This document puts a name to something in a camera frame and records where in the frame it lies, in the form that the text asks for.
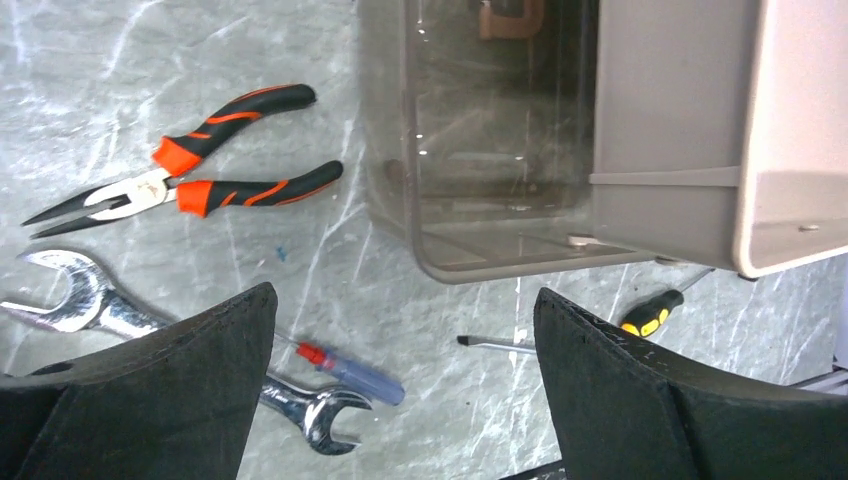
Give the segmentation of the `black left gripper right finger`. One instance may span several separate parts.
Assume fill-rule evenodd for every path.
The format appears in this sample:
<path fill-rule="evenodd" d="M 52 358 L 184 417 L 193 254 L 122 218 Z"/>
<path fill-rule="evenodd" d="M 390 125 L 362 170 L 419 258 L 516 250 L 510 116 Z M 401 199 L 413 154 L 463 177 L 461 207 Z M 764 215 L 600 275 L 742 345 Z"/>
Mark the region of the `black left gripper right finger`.
<path fill-rule="evenodd" d="M 571 479 L 843 479 L 847 399 L 735 375 L 543 288 L 537 359 Z"/>

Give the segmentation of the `beige plastic toolbox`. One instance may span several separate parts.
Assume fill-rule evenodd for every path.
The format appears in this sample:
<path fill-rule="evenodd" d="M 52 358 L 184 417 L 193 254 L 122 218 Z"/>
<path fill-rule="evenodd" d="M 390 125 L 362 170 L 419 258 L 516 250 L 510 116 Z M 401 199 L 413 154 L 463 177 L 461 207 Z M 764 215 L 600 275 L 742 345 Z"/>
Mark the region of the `beige plastic toolbox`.
<path fill-rule="evenodd" d="M 847 251 L 843 1 L 361 1 L 367 208 L 444 283 Z"/>

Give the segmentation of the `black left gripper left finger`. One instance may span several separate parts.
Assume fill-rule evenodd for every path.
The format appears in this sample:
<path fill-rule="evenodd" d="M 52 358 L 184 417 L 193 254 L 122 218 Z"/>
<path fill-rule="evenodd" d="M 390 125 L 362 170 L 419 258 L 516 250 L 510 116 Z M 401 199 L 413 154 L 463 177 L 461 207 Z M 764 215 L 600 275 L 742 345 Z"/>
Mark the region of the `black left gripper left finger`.
<path fill-rule="evenodd" d="M 1 378 L 5 479 L 233 479 L 269 365 L 269 283 L 164 329 Z"/>

